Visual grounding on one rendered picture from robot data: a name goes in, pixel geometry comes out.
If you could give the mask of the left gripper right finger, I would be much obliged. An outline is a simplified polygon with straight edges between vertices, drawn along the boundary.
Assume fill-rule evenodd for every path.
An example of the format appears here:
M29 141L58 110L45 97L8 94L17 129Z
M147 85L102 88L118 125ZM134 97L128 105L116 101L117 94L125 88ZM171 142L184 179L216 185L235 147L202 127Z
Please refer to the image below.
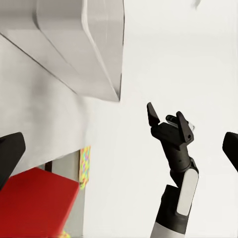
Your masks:
M238 134L227 132L222 149L238 172Z

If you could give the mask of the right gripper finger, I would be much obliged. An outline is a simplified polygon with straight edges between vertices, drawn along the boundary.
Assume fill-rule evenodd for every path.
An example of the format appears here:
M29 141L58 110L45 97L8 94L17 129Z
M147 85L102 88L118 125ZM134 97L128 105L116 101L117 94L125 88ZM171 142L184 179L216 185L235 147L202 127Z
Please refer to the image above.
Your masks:
M176 112L176 117L178 129L175 129L175 131L178 131L180 140L186 143L191 140L192 137L194 137L193 132L191 131L186 119L180 111Z
M159 120L159 117L155 111L155 109L153 108L153 105L151 104L151 102L149 102L147 104L147 113L148 113L148 120L149 120L149 125L151 126L151 131L153 131L154 133L157 133L159 134L160 136L166 138L165 135L159 133L157 130L156 130L156 127L159 126L159 123L160 123L160 120Z

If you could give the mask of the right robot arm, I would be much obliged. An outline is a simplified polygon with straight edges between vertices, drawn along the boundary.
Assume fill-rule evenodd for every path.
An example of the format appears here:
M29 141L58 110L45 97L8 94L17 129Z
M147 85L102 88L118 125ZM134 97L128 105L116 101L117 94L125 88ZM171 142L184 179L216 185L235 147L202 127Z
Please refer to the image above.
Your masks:
M188 155L187 145L194 141L196 127L178 111L161 124L151 102L147 104L151 135L159 139L169 162L170 176L177 187L167 185L150 238L184 238L199 170Z

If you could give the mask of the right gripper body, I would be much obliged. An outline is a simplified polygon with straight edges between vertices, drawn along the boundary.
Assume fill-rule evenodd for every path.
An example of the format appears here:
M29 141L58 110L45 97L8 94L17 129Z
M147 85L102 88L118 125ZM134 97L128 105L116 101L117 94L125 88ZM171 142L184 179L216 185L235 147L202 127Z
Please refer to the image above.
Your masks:
M175 131L175 129L178 129L178 127L170 125L166 122L159 124L159 126L156 127L156 130L165 135L166 138L151 131L151 135L160 140L165 155L168 161L171 162L179 162L186 159L188 156L187 145L194 141L194 137L186 143L181 141L179 138L179 132Z

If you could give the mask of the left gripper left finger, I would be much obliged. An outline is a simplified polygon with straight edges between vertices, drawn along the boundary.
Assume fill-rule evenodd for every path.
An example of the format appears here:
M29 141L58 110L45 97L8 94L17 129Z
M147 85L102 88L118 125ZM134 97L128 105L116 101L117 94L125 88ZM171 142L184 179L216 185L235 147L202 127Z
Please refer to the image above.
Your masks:
M26 150L22 132L0 137L0 191Z

